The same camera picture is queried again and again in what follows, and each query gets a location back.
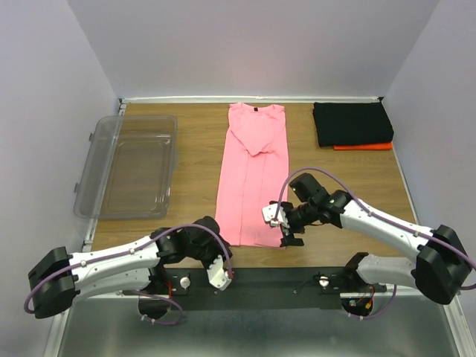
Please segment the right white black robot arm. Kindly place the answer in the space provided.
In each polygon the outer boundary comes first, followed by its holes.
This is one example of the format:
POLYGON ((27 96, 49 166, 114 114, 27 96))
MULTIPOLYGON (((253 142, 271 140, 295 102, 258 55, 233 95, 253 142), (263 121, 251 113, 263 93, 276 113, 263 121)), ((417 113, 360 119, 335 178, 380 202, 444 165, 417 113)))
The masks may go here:
POLYGON ((303 240, 295 234, 319 222, 365 234, 401 253, 401 257, 355 255, 342 273, 342 282, 350 291, 374 284, 407 286, 435 303, 448 305, 467 288, 464 282, 475 270, 475 262, 454 229, 398 219, 366 204, 346 185, 329 193, 307 168, 291 174, 283 187, 291 188, 300 205, 279 198, 263 209, 264 220, 281 229, 283 247, 302 246, 303 240))

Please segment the pink t shirt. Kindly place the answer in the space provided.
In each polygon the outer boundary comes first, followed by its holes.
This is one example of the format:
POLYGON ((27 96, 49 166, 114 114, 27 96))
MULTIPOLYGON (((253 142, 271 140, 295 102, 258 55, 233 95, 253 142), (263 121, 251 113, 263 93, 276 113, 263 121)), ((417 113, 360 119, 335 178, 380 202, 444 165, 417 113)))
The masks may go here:
POLYGON ((262 209, 279 199, 289 175, 286 112, 271 104, 233 103, 216 198, 215 220, 231 245, 278 248, 282 234, 262 209))

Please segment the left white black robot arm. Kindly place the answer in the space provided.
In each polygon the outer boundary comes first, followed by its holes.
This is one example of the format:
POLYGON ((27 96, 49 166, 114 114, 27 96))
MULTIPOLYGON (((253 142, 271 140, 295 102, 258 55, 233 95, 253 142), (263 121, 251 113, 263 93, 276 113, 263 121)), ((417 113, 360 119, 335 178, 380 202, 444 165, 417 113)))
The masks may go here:
POLYGON ((159 228, 134 242, 99 251, 70 253, 51 249, 29 272, 23 309, 49 318, 74 302, 109 292, 155 294, 164 288, 160 269, 189 257, 199 261, 212 287, 224 291, 234 278, 229 244, 216 221, 205 216, 192 224, 159 228))

